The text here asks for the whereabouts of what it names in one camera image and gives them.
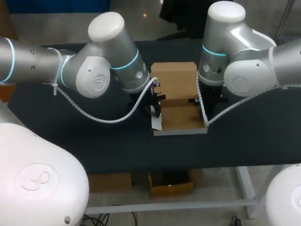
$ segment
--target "table leg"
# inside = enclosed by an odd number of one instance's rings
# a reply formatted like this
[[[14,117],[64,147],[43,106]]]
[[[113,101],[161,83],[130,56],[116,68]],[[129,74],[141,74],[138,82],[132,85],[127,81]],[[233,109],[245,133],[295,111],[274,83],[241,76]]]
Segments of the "table leg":
[[[275,165],[273,166],[272,170],[268,174],[267,178],[265,179],[263,185],[259,189],[258,192],[255,193],[255,200],[257,202],[254,206],[248,206],[246,211],[249,218],[257,218],[264,212],[265,207],[265,195],[269,184],[273,180],[273,178],[281,172],[284,165]]]

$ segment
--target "cardboard box flap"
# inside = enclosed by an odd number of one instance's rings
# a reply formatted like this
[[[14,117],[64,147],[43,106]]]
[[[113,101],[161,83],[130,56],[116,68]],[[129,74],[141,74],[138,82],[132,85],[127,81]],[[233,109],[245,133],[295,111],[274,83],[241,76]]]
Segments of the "cardboard box flap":
[[[151,72],[183,72],[190,71],[196,72],[197,66],[194,62],[166,62],[166,63],[154,63],[151,66]]]
[[[160,87],[155,88],[155,92],[162,92],[166,99],[188,99],[198,95],[197,66],[194,62],[154,63],[151,76],[157,77],[161,83]]]

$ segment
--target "cable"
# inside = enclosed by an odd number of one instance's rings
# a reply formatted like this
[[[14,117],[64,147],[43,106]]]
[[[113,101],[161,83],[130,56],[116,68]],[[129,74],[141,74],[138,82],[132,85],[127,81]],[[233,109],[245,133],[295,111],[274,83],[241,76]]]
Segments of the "cable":
[[[92,115],[88,114],[87,112],[85,112],[84,110],[82,110],[76,103],[74,103],[74,101],[61,89],[61,88],[57,88],[57,90],[73,105],[73,107],[75,107],[80,113],[82,113],[84,116],[97,121],[97,122],[101,122],[101,123],[117,123],[117,122],[121,122],[126,120],[127,118],[129,118],[134,111],[137,109],[140,101],[142,100],[144,94],[146,93],[146,91],[148,90],[148,88],[153,84],[156,83],[158,84],[158,78],[154,77],[152,78],[146,85],[146,87],[143,89],[142,93],[140,94],[138,100],[136,101],[136,104],[134,105],[133,109],[124,117],[120,118],[120,119],[116,119],[116,120],[103,120],[103,119],[98,119],[96,117],[93,117]]]
[[[100,214],[98,218],[94,218],[94,217],[90,217],[90,216],[88,216],[88,215],[85,214],[84,217],[83,217],[83,219],[82,219],[82,221],[85,221],[85,220],[91,220],[94,226],[107,226],[107,224],[108,224],[108,222],[109,222],[109,217],[110,217],[110,215],[109,215],[109,213],[106,213],[106,214],[104,215],[103,219],[101,220],[101,216],[102,216],[102,215],[103,215],[103,214]],[[135,213],[132,212],[132,215],[133,215],[133,217],[134,217],[135,226],[138,226],[138,222],[137,222],[137,218],[136,218]]]
[[[283,89],[287,89],[289,87],[301,87],[301,84],[291,84],[291,85],[287,85],[287,86],[282,86],[281,88]],[[201,105],[201,110],[202,110],[202,114],[203,114],[203,118],[204,118],[204,123],[206,126],[209,126],[211,123],[215,122],[216,120],[218,120],[220,117],[222,117],[225,113],[229,112],[230,110],[232,110],[233,108],[245,103],[246,101],[262,94],[262,93],[265,93],[267,91],[270,91],[272,89],[277,89],[277,88],[280,88],[280,87],[274,87],[274,88],[270,88],[270,89],[266,89],[258,94],[255,94],[253,96],[249,96],[249,97],[246,97],[240,101],[238,101],[237,103],[231,105],[230,107],[226,108],[225,110],[223,110],[222,112],[220,112],[219,114],[217,114],[213,119],[211,119],[210,121],[208,121],[207,119],[207,115],[205,113],[205,108],[204,108],[204,103],[203,103],[203,99],[202,99],[202,95],[201,95],[201,91],[200,91],[200,88],[199,88],[199,84],[198,84],[198,74],[197,74],[197,90],[198,90],[198,98],[199,98],[199,102],[200,102],[200,105]]]

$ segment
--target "black cloth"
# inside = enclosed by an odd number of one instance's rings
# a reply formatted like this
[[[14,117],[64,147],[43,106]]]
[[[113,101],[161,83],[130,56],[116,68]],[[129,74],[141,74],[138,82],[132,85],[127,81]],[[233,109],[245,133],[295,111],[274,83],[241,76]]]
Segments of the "black cloth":
[[[209,7],[218,0],[164,0],[159,17],[185,29],[193,39],[203,38]]]
[[[154,62],[198,64],[202,46],[200,40],[136,44],[149,69]],[[79,51],[83,44],[53,47]],[[116,119],[130,111],[131,99],[114,79],[97,99],[66,92],[95,117]],[[238,100],[226,90],[223,95],[229,103],[215,113]],[[273,90],[226,113],[208,134],[166,137],[154,137],[151,119],[140,111],[119,124],[92,121],[45,84],[18,84],[8,106],[33,132],[73,154],[87,173],[108,173],[301,162],[300,99],[301,89]]]

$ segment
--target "blue led ring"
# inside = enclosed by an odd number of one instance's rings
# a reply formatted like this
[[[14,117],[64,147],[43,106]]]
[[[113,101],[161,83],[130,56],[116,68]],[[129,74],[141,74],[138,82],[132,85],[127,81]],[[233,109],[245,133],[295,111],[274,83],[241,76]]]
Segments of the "blue led ring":
[[[62,80],[62,83],[65,85],[65,87],[67,87],[67,88],[69,88],[66,84],[65,84],[65,82],[64,82],[64,80],[63,80],[63,70],[64,70],[64,67],[65,67],[65,64],[67,63],[67,61],[69,60],[69,59],[71,59],[73,56],[74,56],[75,54],[73,54],[72,56],[68,56],[66,59],[65,59],[65,61],[64,61],[64,63],[63,63],[63,66],[62,66],[62,69],[61,69],[61,80]]]
[[[8,42],[9,42],[9,45],[10,45],[10,48],[11,48],[11,52],[12,52],[12,56],[13,56],[13,59],[12,59],[12,62],[11,62],[11,67],[10,67],[10,71],[9,71],[9,74],[8,76],[6,77],[5,80],[1,81],[1,82],[5,82],[7,81],[11,75],[13,74],[13,71],[14,71],[14,67],[15,67],[15,49],[14,49],[14,46],[13,46],[13,43],[11,42],[11,40],[5,38]]]
[[[211,51],[209,51],[208,49],[206,49],[204,45],[203,45],[203,49],[204,49],[206,52],[208,52],[208,53],[210,53],[210,54],[212,54],[212,55],[216,55],[216,56],[226,56],[226,54],[224,54],[224,53],[214,53],[214,52],[211,52]]]
[[[136,54],[136,56],[132,59],[132,61],[131,61],[130,63],[128,63],[128,64],[126,64],[126,65],[124,65],[124,66],[122,66],[122,67],[111,67],[111,69],[112,69],[112,70],[120,70],[120,69],[124,69],[124,68],[130,66],[130,65],[137,59],[138,54],[139,54],[139,50],[137,49],[137,54]]]

